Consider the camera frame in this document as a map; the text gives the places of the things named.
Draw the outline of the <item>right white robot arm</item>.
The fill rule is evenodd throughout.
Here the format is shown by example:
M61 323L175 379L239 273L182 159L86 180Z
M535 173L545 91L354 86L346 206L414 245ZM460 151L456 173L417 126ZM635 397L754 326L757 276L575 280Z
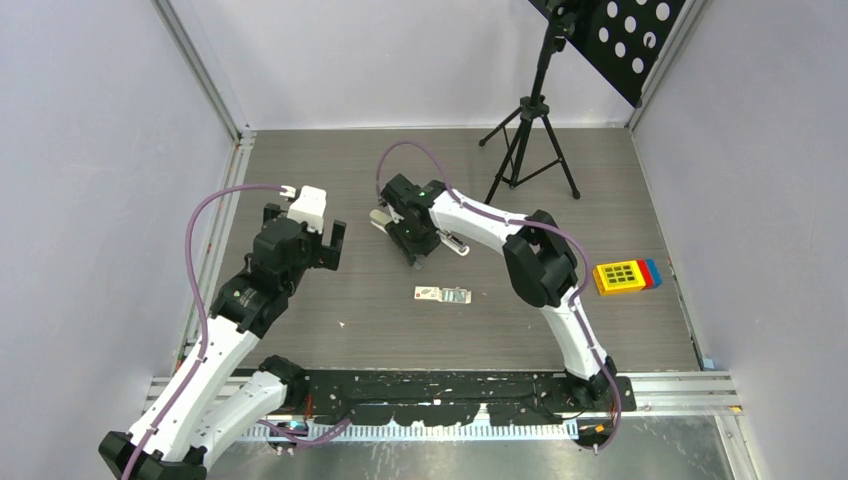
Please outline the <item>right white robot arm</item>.
M596 410L611 395L611 357L597 340L580 299L580 249L545 211L510 213L473 200L445 183L413 184L398 174L377 189L390 212L387 235L409 264L457 234L501 254L513 291L546 319L563 356L571 397Z

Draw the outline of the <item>blue white stapler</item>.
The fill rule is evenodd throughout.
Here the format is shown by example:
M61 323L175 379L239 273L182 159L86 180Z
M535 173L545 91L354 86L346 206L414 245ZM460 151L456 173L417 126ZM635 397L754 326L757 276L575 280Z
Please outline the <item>blue white stapler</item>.
M438 230L437 234L441 243L457 255L464 257L470 252L470 247L451 232Z

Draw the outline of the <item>white staple box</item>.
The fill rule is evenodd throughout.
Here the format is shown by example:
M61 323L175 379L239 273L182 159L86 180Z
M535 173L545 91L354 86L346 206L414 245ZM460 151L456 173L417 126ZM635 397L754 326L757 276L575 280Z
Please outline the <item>white staple box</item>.
M415 300L464 305L471 303L472 292L463 288L416 286L413 298Z

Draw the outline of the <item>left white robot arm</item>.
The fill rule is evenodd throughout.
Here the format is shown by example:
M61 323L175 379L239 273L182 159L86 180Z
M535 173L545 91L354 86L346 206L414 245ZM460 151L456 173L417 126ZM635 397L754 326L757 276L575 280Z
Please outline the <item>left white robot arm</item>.
M298 412L309 396L304 369L273 355L236 393L214 400L230 375L288 308L310 268L338 267L346 225L323 245L323 199L301 197L287 211L265 208L245 267L213 302L199 342L154 404L126 432L109 432L98 452L118 479L204 479L249 428L279 410Z

